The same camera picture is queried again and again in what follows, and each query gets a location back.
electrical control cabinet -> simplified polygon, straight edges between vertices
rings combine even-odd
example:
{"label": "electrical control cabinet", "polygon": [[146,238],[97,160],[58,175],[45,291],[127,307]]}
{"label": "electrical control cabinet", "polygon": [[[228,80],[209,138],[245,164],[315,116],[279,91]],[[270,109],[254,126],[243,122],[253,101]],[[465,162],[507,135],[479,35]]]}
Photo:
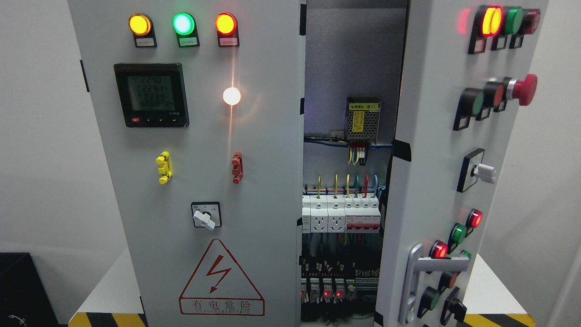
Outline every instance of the electrical control cabinet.
{"label": "electrical control cabinet", "polygon": [[71,0],[149,325],[461,320],[546,3]]}

yellow black hazard stripe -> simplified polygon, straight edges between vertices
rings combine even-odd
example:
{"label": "yellow black hazard stripe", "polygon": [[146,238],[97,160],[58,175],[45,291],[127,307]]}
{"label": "yellow black hazard stripe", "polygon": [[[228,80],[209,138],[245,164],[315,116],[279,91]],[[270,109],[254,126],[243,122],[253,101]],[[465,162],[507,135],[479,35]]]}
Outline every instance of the yellow black hazard stripe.
{"label": "yellow black hazard stripe", "polygon": [[464,324],[470,327],[536,327],[535,320],[526,314],[469,314],[464,318]]}
{"label": "yellow black hazard stripe", "polygon": [[69,327],[148,327],[144,314],[77,312]]}

white indicator light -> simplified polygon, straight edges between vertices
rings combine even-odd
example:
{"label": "white indicator light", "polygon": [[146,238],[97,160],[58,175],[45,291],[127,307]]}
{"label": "white indicator light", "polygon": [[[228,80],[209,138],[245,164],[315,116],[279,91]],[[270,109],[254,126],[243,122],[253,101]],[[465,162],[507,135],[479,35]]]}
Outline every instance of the white indicator light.
{"label": "white indicator light", "polygon": [[237,105],[240,102],[240,90],[236,87],[228,87],[222,93],[222,99],[229,105]]}

high voltage warning triangle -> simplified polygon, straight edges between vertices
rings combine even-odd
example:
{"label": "high voltage warning triangle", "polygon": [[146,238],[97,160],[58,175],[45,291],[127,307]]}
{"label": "high voltage warning triangle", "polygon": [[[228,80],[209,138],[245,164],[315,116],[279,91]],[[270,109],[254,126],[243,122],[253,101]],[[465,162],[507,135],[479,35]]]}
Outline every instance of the high voltage warning triangle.
{"label": "high voltage warning triangle", "polygon": [[219,239],[213,239],[180,295],[184,315],[264,315],[264,298]]}

meter display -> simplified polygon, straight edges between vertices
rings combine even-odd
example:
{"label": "meter display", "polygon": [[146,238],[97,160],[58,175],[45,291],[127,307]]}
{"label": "meter display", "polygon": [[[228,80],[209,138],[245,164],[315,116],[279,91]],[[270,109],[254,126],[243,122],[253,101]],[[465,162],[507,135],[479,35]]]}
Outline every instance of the meter display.
{"label": "meter display", "polygon": [[180,63],[118,63],[114,70],[127,127],[189,125]]}

